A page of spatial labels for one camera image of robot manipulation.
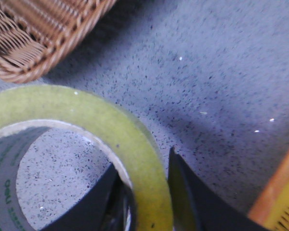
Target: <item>wicker basket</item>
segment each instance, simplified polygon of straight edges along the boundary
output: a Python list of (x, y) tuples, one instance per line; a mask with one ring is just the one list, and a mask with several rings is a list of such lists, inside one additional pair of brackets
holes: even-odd
[(0, 0), (0, 78), (25, 83), (46, 74), (117, 0)]

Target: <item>orange object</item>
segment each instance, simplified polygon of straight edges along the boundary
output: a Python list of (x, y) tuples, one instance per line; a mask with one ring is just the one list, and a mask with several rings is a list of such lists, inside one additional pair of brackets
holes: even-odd
[(35, 80), (61, 61), (117, 0), (0, 0), (0, 78)]
[(249, 212), (270, 230), (289, 231), (289, 152)]

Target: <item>speckled surface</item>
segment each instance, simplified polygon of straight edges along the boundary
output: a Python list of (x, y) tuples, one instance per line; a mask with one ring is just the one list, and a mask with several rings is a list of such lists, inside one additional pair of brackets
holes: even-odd
[(18, 200), (29, 224), (40, 230), (59, 218), (108, 166), (105, 154), (88, 139), (57, 128), (45, 132), (32, 143), (17, 174)]
[(121, 0), (40, 83), (122, 105), (246, 213), (289, 148), (289, 0)]

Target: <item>tape roll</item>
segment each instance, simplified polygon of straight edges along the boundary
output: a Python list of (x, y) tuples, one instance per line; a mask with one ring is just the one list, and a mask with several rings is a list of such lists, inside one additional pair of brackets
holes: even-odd
[(136, 201), (138, 231), (171, 231), (171, 197), (150, 133), (128, 112), (87, 92), (29, 86), (0, 93), (0, 230), (33, 231), (16, 195), (19, 163), (49, 128), (92, 140), (114, 164)]

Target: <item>yellow masking tape roll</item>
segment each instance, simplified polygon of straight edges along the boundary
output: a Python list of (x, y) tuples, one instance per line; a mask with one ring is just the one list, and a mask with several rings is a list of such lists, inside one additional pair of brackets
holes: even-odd
[(172, 230), (166, 176), (146, 128), (96, 95), (48, 85), (0, 93), (0, 230), (34, 230), (17, 200), (16, 175), (30, 144), (52, 127), (75, 131), (106, 153), (132, 189), (137, 231)]

